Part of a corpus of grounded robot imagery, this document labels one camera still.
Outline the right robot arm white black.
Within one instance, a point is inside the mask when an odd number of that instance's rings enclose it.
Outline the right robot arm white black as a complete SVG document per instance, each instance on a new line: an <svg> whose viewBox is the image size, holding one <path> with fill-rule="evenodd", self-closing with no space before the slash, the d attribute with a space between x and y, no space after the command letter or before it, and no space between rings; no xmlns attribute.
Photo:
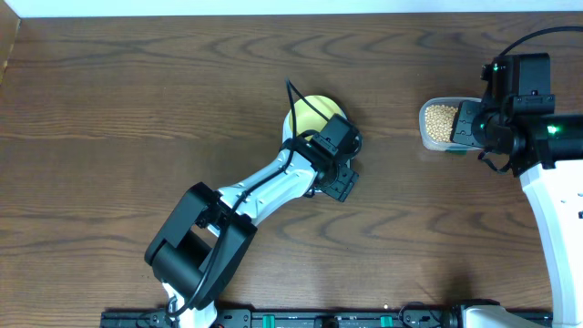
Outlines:
<svg viewBox="0 0 583 328"><path fill-rule="evenodd" d="M582 117L558 115L546 53L499 55L482 68L481 101L464 100L450 139L505 154L534 212L552 293L552 324L582 324Z"/></svg>

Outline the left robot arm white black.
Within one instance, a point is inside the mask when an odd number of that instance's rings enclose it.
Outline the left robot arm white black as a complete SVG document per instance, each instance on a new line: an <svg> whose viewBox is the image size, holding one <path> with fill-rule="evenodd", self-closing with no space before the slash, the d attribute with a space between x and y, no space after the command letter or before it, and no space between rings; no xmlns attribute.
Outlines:
<svg viewBox="0 0 583 328"><path fill-rule="evenodd" d="M176 327L210 327L215 300L238 269L259 224L285 203L321 192L345 201L358 180L350 162L360 131L339 114L320 130L286 139L277 158L234 185L189 188L144 255L169 301L166 322Z"/></svg>

